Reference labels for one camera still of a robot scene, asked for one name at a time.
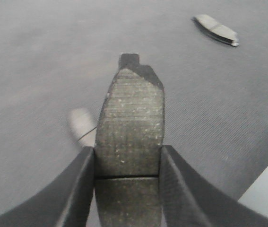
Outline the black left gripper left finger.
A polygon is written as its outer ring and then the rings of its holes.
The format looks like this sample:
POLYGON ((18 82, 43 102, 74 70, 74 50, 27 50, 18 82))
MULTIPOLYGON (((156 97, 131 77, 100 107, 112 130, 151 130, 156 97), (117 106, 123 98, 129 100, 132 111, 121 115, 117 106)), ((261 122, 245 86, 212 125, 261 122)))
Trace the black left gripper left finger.
POLYGON ((0 215, 0 227, 84 227, 94 189, 94 149, 84 147, 49 185, 0 215))

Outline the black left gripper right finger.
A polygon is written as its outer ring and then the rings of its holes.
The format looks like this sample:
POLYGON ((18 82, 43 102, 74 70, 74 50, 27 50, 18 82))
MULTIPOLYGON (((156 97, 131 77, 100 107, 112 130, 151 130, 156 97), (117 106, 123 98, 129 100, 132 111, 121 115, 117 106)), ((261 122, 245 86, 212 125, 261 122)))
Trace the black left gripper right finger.
POLYGON ((268 227, 268 218, 203 178, 171 146, 161 148, 159 191, 169 227, 268 227))

